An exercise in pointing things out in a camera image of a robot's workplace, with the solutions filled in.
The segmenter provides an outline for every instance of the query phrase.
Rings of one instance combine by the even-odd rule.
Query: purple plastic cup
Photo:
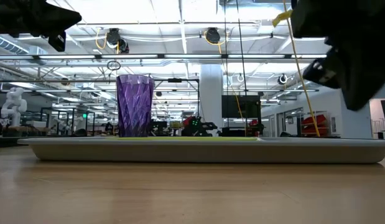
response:
[[[148,136],[155,81],[142,75],[116,78],[120,137]]]

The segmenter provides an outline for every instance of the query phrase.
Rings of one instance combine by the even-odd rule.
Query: white pillar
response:
[[[199,84],[199,115],[206,122],[213,122],[217,127],[222,128],[221,96],[223,94],[223,71],[221,65],[201,65]],[[216,130],[208,132],[216,136]]]

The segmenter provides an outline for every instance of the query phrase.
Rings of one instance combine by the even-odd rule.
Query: table surface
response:
[[[42,162],[0,149],[0,223],[385,223],[374,165]]]

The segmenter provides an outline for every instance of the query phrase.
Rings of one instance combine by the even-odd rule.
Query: yellow cable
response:
[[[282,2],[284,3],[285,12],[288,12],[288,10],[286,8],[286,1],[282,0]],[[313,120],[313,123],[314,123],[314,126],[315,126],[315,131],[317,132],[317,136],[320,137],[318,126],[317,126],[317,119],[315,119],[314,113],[312,112],[310,98],[308,97],[308,93],[307,93],[307,89],[305,87],[305,83],[304,83],[304,79],[303,79],[303,76],[302,76],[302,72],[300,71],[300,65],[299,65],[299,60],[297,58],[296,46],[294,44],[292,28],[290,26],[289,19],[286,19],[286,21],[287,21],[287,28],[289,28],[289,37],[290,37],[290,39],[292,41],[292,47],[293,47],[294,58],[295,58],[296,65],[297,65],[297,71],[298,71],[299,76],[300,76],[300,81],[302,82],[302,85],[303,85],[305,97],[307,98],[308,108],[310,109],[310,114],[311,114],[311,117],[312,117],[312,120]]]
[[[104,50],[104,48],[106,47],[106,36],[108,35],[108,33],[105,33],[105,40],[104,40],[104,47],[101,47],[99,44],[98,44],[98,34],[100,33],[100,29],[97,29],[97,36],[95,37],[95,45],[97,45],[97,47],[101,50]]]
[[[231,83],[230,78],[228,77],[228,74],[227,74],[227,79],[228,79],[228,82]],[[236,93],[235,93],[234,88],[232,87],[232,85],[230,85],[230,87],[231,87],[232,92],[234,93],[234,96],[235,96],[235,98],[236,98],[236,104],[238,105],[239,114],[241,115],[241,118],[243,119],[242,110],[241,110],[241,107],[240,107],[240,105],[239,105],[238,96],[236,95]]]

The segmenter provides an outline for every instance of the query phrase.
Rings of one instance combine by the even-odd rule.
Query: white tray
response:
[[[385,141],[360,139],[38,138],[18,143],[30,145],[39,159],[56,161],[375,163],[385,157]]]

